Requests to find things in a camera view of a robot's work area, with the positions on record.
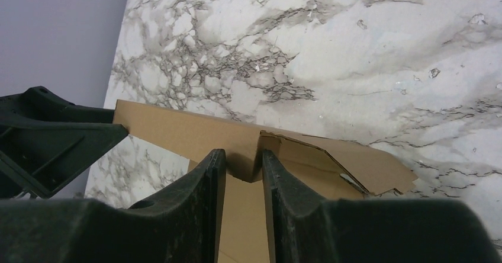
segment brown cardboard box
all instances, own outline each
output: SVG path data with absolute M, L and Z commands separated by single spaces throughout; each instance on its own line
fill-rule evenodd
M 260 171 L 264 148 L 274 151 L 290 173 L 333 200 L 361 199 L 393 189 L 404 193 L 417 179 L 387 152 L 222 118 L 119 100 L 114 123 L 192 160 L 190 167 L 211 149 L 226 151 L 230 175 L 219 262 L 269 262 Z

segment white marble surface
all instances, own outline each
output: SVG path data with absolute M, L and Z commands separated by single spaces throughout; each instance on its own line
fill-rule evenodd
M 502 0 L 128 0 L 117 99 L 386 150 L 420 177 L 408 197 L 465 201 L 502 249 Z M 156 179 L 141 142 L 86 196 L 128 206 L 186 171 Z

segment marble countertop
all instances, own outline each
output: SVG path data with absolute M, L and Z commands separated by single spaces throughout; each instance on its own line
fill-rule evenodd
M 351 140 L 467 203 L 502 249 L 502 0 L 128 0 L 105 101 Z M 86 197 L 128 207 L 188 160 L 135 137 Z

